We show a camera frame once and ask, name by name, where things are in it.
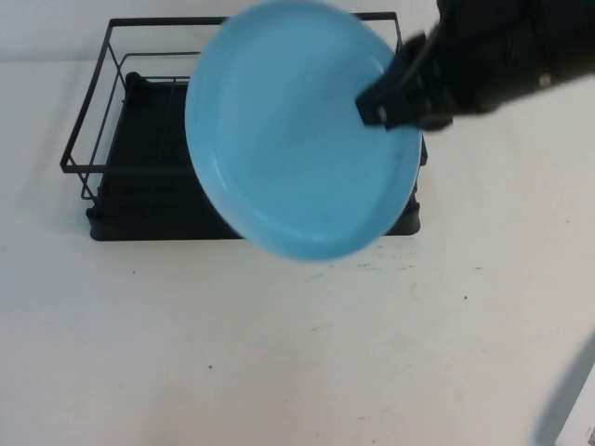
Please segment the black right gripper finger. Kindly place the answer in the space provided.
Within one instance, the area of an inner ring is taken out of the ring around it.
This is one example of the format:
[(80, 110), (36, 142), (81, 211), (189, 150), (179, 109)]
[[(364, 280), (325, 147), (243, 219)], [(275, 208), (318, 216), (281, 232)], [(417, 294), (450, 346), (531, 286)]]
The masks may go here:
[(356, 98), (355, 104), (366, 126), (391, 130), (400, 126), (419, 127), (414, 104), (418, 95), (416, 66), (421, 47), (403, 45), (389, 65)]

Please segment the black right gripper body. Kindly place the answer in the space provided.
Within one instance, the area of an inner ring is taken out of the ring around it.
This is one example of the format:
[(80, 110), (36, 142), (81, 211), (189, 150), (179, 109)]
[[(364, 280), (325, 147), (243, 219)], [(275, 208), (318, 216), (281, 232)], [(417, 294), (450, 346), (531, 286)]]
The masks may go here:
[(403, 46), (404, 122), (427, 132), (451, 125), (456, 111), (439, 54), (442, 37), (442, 28), (433, 27), (429, 34), (418, 34)]

